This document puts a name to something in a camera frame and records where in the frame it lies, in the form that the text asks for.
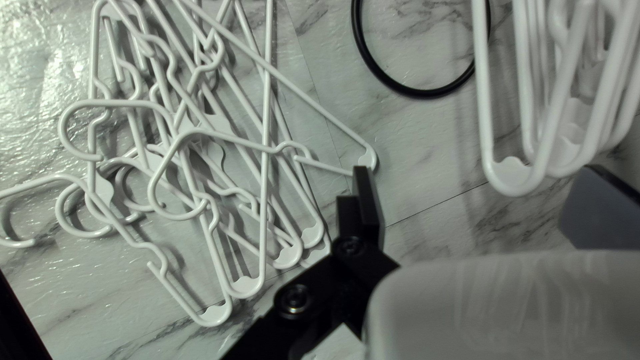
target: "white marble surface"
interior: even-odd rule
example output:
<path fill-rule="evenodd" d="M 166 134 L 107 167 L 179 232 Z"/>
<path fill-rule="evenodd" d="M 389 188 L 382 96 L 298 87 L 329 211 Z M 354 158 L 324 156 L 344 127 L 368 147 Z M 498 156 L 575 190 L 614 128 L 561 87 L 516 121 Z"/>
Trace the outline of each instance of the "white marble surface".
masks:
<path fill-rule="evenodd" d="M 75 0 L 59 7 L 51 6 L 55 0 L 4 3 L 2 44 L 24 51 L 7 53 L 10 66 L 1 69 L 11 91 L 0 95 L 0 121 L 7 124 L 0 129 L 0 186 L 58 170 L 81 174 L 83 164 L 56 147 L 54 128 L 64 106 L 85 92 L 87 69 L 81 59 L 86 58 L 87 39 L 74 27 L 88 27 L 92 2 Z M 218 3 L 206 4 L 215 9 Z M 243 3 L 262 38 L 263 2 Z M 408 265 L 570 247 L 556 227 L 570 180 L 545 181 L 537 192 L 519 199 L 499 195 L 486 183 L 479 162 L 474 80 L 432 101 L 393 94 L 362 63 L 351 34 L 349 6 L 349 1 L 338 0 L 277 1 L 277 65 L 378 152 L 376 181 L 388 225 L 385 251 Z M 492 12 L 496 131 L 499 153 L 505 155 L 518 153 L 519 139 L 509 1 L 493 0 Z M 366 0 L 364 25 L 374 56 L 389 74 L 408 85 L 431 87 L 450 81 L 470 61 L 469 13 L 466 0 Z M 13 39 L 16 24 L 25 26 L 31 37 Z M 250 61 L 238 56 L 234 73 L 259 111 L 260 92 L 251 85 L 257 74 Z M 362 152 L 352 140 L 281 86 L 278 90 L 295 138 L 304 139 L 325 162 L 345 168 L 355 163 Z M 230 116 L 246 120 L 233 106 Z M 625 151 L 633 149 L 632 144 L 602 157 L 627 181 L 637 173 L 624 165 L 634 162 L 636 155 Z M 8 154 L 19 156 L 13 160 Z M 348 182 L 320 170 L 307 174 L 333 231 L 334 198 L 348 191 Z M 148 254 L 129 248 L 118 236 L 85 240 L 64 233 L 52 215 L 56 191 L 59 188 L 0 203 L 4 214 L 11 213 L 9 221 L 3 217 L 3 230 L 10 224 L 20 237 L 36 234 L 45 240 L 33 249 L 0 249 L 0 268 L 55 360 L 216 359 L 266 311 L 277 287 L 299 271 L 271 272 L 264 291 L 239 301 L 228 323 L 201 328 L 184 317 L 148 272 Z M 80 209 L 78 217 L 88 215 Z M 136 234 L 170 249 L 176 274 L 193 292 L 197 306 L 221 300 L 211 260 L 193 224 L 150 216 Z M 356 338 L 340 328 L 305 360 L 359 360 L 363 351 Z"/>

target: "pile of hangers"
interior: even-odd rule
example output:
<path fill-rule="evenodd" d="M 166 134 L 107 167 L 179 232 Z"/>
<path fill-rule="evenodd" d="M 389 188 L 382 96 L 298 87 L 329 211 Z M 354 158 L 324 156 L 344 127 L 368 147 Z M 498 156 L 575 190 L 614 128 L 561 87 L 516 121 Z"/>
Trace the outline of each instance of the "pile of hangers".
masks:
<path fill-rule="evenodd" d="M 521 196 L 545 176 L 575 173 L 625 137 L 640 101 L 640 1 L 512 3 L 526 160 L 494 160 L 484 0 L 472 0 L 472 11 L 484 172 L 500 193 Z"/>
<path fill-rule="evenodd" d="M 82 238 L 100 238 L 114 232 L 132 247 L 153 252 L 156 259 L 147 263 L 149 269 L 162 283 L 186 313 L 202 326 L 217 326 L 232 312 L 233 298 L 245 299 L 256 294 L 263 286 L 267 266 L 286 269 L 297 264 L 311 265 L 324 256 L 330 239 L 314 200 L 303 165 L 321 168 L 340 176 L 350 176 L 351 170 L 321 163 L 313 158 L 305 144 L 292 139 L 274 92 L 274 84 L 288 88 L 312 109 L 345 132 L 363 148 L 360 165 L 376 167 L 373 148 L 328 113 L 305 92 L 289 81 L 272 66 L 273 0 L 266 0 L 265 46 L 260 54 L 258 45 L 238 0 L 222 0 L 217 14 L 211 15 L 192 0 L 172 0 L 179 12 L 176 19 L 168 19 L 156 0 L 145 0 L 149 13 L 143 12 L 135 0 L 97 0 L 92 10 L 90 43 L 90 77 L 88 98 L 71 104 L 63 111 L 58 122 L 60 142 L 66 150 L 86 162 L 86 175 L 82 178 L 58 173 L 28 181 L 13 188 L 0 191 L 0 199 L 32 190 L 36 187 L 64 181 L 70 183 L 56 201 L 55 216 L 60 226 L 70 234 Z M 222 20 L 235 17 L 244 40 L 222 24 Z M 184 45 L 184 39 L 174 24 L 186 23 L 192 30 L 193 48 Z M 125 29 L 128 42 L 119 41 L 115 26 Z M 131 91 L 117 95 L 104 79 L 99 77 L 100 40 L 106 39 L 109 56 L 116 80 L 130 84 Z M 262 113 L 254 110 L 232 72 L 232 51 L 239 51 L 252 59 L 262 88 Z M 216 97 L 214 86 L 224 81 L 242 105 L 251 126 L 261 133 L 260 141 L 238 135 L 236 126 L 225 116 L 225 105 Z M 79 118 L 79 111 L 98 109 L 99 116 L 91 119 L 86 131 L 70 136 L 70 121 Z M 109 157 L 98 151 L 98 126 L 125 117 L 134 145 L 121 156 Z M 152 130 L 155 141 L 150 141 L 145 131 Z M 85 136 L 86 148 L 79 148 L 78 137 Z M 248 177 L 259 190 L 254 192 L 238 186 L 223 169 L 225 151 L 233 150 L 242 160 L 235 166 L 246 169 Z M 167 177 L 167 170 L 180 174 L 186 185 L 177 186 Z M 127 173 L 132 169 L 148 178 L 146 191 L 137 198 L 146 198 L 144 203 L 128 196 Z M 272 191 L 273 177 L 278 182 L 287 182 L 295 191 L 298 208 L 305 209 L 298 218 L 310 219 L 301 224 L 295 222 L 290 209 Z M 170 193 L 176 202 L 181 202 L 189 211 L 168 211 L 166 203 L 158 199 L 158 192 Z M 89 231 L 74 226 L 65 210 L 73 199 L 82 199 L 93 217 L 104 227 Z M 118 215 L 113 209 L 116 199 L 129 210 L 128 216 Z M 208 307 L 204 313 L 193 308 L 186 298 L 186 291 L 167 278 L 170 266 L 166 254 L 151 241 L 134 238 L 127 225 L 139 220 L 144 213 L 155 212 L 172 221 L 193 219 L 202 231 L 211 255 L 216 277 L 224 296 L 222 305 Z M 246 238 L 239 226 L 252 225 L 259 228 L 256 239 Z M 227 260 L 220 249 L 220 234 L 228 241 L 257 258 L 258 275 L 240 276 L 233 280 L 229 271 L 232 260 Z M 14 248 L 30 247 L 36 239 L 16 241 L 0 239 L 1 245 Z"/>

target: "screw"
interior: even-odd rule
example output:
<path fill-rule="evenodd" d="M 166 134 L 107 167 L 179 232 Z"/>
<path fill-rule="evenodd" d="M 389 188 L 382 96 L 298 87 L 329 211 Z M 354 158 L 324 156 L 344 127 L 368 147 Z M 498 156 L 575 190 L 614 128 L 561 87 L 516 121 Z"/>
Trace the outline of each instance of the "screw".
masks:
<path fill-rule="evenodd" d="M 338 250 L 345 256 L 353 257 L 362 253 L 364 250 L 364 244 L 359 238 L 347 238 L 338 244 Z"/>
<path fill-rule="evenodd" d="M 282 294 L 281 304 L 291 314 L 301 313 L 309 303 L 307 287 L 295 284 Z"/>

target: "white container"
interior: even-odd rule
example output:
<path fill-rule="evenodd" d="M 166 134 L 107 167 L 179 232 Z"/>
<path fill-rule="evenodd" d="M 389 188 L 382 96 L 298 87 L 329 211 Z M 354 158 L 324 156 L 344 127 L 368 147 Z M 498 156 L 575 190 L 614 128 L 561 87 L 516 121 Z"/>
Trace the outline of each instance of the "white container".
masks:
<path fill-rule="evenodd" d="M 371 297 L 368 360 L 640 359 L 640 252 L 419 263 Z"/>

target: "black o-ring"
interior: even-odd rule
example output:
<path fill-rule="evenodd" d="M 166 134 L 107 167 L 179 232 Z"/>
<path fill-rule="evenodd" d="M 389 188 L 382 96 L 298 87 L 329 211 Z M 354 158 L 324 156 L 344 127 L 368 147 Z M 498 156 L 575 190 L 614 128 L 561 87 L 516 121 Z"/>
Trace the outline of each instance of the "black o-ring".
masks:
<path fill-rule="evenodd" d="M 371 55 L 369 51 L 369 47 L 367 47 L 367 43 L 364 40 L 364 32 L 362 31 L 362 1 L 363 0 L 352 0 L 351 2 L 351 27 L 353 29 L 353 37 L 356 41 L 356 46 L 358 47 L 358 51 L 360 51 L 360 56 L 364 60 L 364 63 L 367 65 L 369 70 L 391 90 L 408 96 L 414 97 L 418 99 L 434 99 L 437 97 L 445 96 L 450 94 L 451 92 L 456 91 L 459 87 L 464 85 L 464 83 L 471 78 L 471 75 L 474 74 L 475 67 L 473 60 L 467 67 L 467 69 L 454 81 L 451 81 L 449 84 L 445 86 L 434 88 L 434 89 L 418 89 L 406 86 L 404 84 L 400 84 L 393 78 L 391 78 L 387 73 L 380 68 L 376 60 Z M 491 30 L 491 6 L 489 4 L 489 0 L 484 0 L 484 5 L 486 6 L 486 22 L 487 22 L 487 33 Z"/>

